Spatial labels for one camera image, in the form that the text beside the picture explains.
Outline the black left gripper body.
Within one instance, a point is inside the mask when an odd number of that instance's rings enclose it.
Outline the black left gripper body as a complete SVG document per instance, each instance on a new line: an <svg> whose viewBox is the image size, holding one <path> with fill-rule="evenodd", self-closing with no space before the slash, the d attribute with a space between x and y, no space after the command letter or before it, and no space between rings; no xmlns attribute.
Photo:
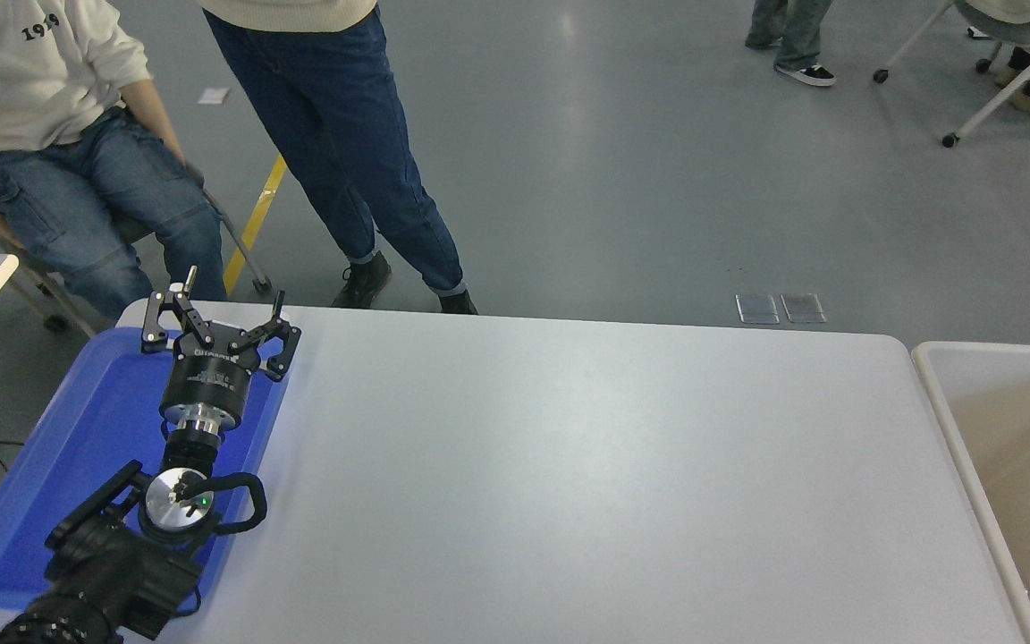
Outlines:
<svg viewBox="0 0 1030 644"><path fill-rule="evenodd" d="M209 323L204 331L183 331L174 341L174 363L161 398L161 413L181 413L198 404L221 413L242 413L258 346L244 343L241 327Z"/></svg>

